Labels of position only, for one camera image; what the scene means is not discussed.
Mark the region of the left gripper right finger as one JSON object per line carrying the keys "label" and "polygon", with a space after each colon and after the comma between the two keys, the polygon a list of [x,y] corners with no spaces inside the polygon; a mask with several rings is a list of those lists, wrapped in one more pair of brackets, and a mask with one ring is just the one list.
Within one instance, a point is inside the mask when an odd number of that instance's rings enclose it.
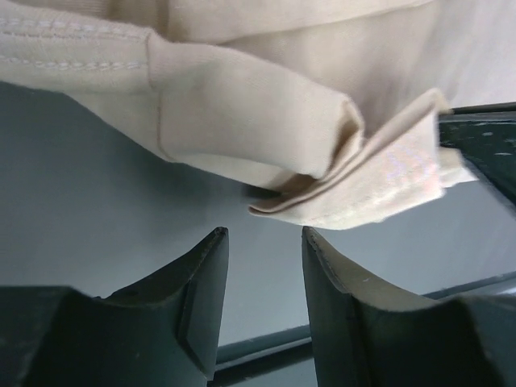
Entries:
{"label": "left gripper right finger", "polygon": [[302,231],[310,334],[321,386],[512,386],[515,300],[436,301],[376,276]]}

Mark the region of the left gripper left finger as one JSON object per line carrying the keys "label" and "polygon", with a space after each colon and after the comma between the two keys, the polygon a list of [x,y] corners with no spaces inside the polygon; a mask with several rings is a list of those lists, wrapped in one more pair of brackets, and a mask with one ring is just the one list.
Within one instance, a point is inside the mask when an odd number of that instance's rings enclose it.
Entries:
{"label": "left gripper left finger", "polygon": [[204,386],[214,377],[229,233],[91,297],[65,286],[1,289],[4,386]]}

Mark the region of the beige t shirt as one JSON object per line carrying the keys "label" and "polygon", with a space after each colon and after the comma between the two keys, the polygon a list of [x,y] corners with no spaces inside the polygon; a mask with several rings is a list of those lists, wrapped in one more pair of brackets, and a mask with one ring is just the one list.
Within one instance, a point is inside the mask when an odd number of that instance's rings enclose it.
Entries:
{"label": "beige t shirt", "polygon": [[4,1],[1,79],[343,231],[472,181],[438,117],[515,99],[512,1]]}

